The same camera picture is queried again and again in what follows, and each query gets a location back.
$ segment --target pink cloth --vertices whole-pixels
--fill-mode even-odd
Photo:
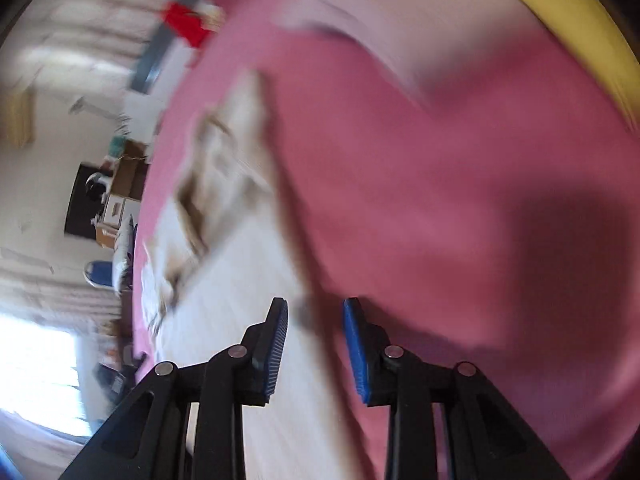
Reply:
[[[452,81],[426,113],[352,41],[277,30],[278,2],[239,6],[180,86],[139,240],[203,110],[257,65],[324,288],[368,296],[371,318],[430,362],[476,362],[572,479],[604,478],[640,421],[640,147],[623,119],[546,33]],[[134,304],[142,348],[139,287]],[[343,363],[381,478],[385,412],[361,405]]]

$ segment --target metal screw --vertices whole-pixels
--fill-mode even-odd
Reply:
[[[458,365],[458,373],[465,377],[473,377],[478,369],[471,363],[460,363]]]
[[[398,359],[404,355],[404,350],[398,345],[389,345],[385,348],[385,355],[392,359]]]
[[[158,363],[155,370],[156,374],[159,376],[169,375],[174,371],[174,364],[170,363],[169,361],[164,361],[162,363]]]
[[[242,345],[233,345],[229,349],[229,355],[235,359],[239,359],[246,355],[246,348]]]

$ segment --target white wall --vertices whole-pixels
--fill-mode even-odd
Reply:
[[[108,260],[113,253],[65,236],[66,209],[78,165],[100,164],[116,125],[84,111],[69,115],[69,104],[70,97],[40,92],[33,144],[16,150],[0,142],[0,248],[38,260],[0,257],[0,267],[82,283],[88,261]]]

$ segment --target pink tablecloth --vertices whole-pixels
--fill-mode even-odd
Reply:
[[[139,239],[195,121],[257,65],[273,84],[276,153],[322,286],[369,297],[393,341],[430,362],[476,362],[574,480],[602,479],[640,421],[636,138],[546,32],[450,82],[425,111],[353,42],[278,31],[279,1],[239,6],[181,85]],[[136,284],[143,263],[138,243]],[[144,348],[139,287],[135,302]],[[341,377],[381,478],[383,412]]]

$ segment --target bright window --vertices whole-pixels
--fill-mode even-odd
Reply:
[[[71,334],[0,316],[0,377],[0,408],[62,433],[91,435]]]

